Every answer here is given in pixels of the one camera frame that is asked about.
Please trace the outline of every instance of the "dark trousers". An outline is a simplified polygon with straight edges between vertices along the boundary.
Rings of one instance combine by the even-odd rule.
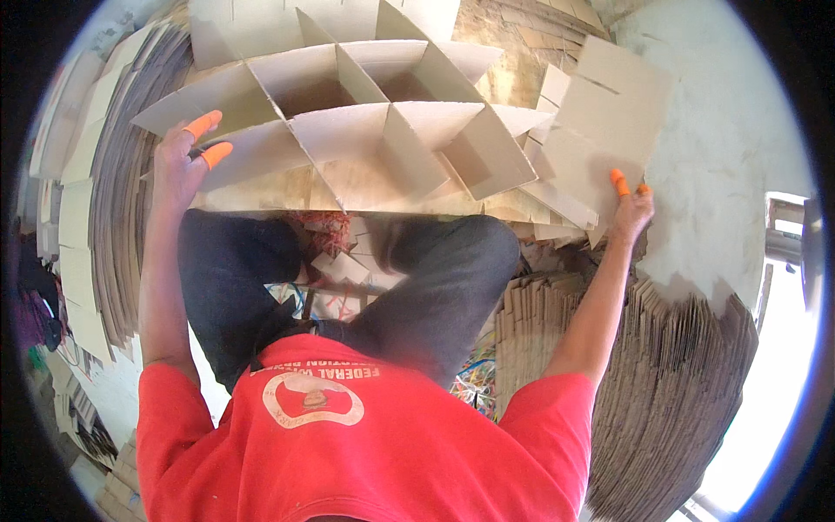
[[[180,227],[179,259],[189,323],[231,393],[253,356],[296,326],[294,304],[280,305],[264,288],[298,276],[296,234],[280,220],[192,209]],[[408,277],[350,323],[320,322],[317,332],[448,388],[518,260],[515,234],[493,217],[407,220],[391,262]]]

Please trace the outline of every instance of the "red t-shirt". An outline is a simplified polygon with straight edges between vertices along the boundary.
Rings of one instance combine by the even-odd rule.
[[[163,520],[574,520],[595,389],[535,381],[498,426],[419,372],[323,337],[270,345],[214,428],[163,363],[139,379],[139,487]]]

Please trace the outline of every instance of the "hand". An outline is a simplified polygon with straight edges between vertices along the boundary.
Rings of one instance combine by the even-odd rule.
[[[190,124],[170,129],[154,152],[154,196],[152,209],[183,215],[197,194],[209,170],[232,151],[232,144],[213,145],[191,159],[189,151],[197,139],[217,129],[223,114],[213,110]]]
[[[609,238],[611,241],[621,241],[632,247],[638,236],[646,227],[650,218],[655,214],[652,201],[652,189],[646,185],[638,185],[635,194],[631,194],[626,187],[623,174],[619,170],[612,171],[612,185],[618,190],[620,204],[615,212]]]

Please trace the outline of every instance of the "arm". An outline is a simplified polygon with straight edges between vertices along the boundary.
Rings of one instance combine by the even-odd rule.
[[[162,362],[177,368],[200,387],[191,358],[185,303],[177,265],[180,222],[209,168],[231,152],[220,143],[194,160],[191,146],[217,128],[220,111],[168,131],[154,153],[154,193],[145,234],[142,277],[139,283],[139,338],[142,363]]]
[[[600,385],[618,332],[632,247],[653,212],[652,191],[646,185],[638,194],[620,197],[603,260],[543,377],[583,373],[595,388]]]

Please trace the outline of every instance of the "wall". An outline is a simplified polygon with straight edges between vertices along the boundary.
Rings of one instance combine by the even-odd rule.
[[[676,78],[645,176],[656,212],[639,270],[666,286],[669,297],[701,291],[717,313],[732,291],[755,306],[765,192],[812,191],[782,87],[721,0],[657,0],[612,31],[620,46]]]

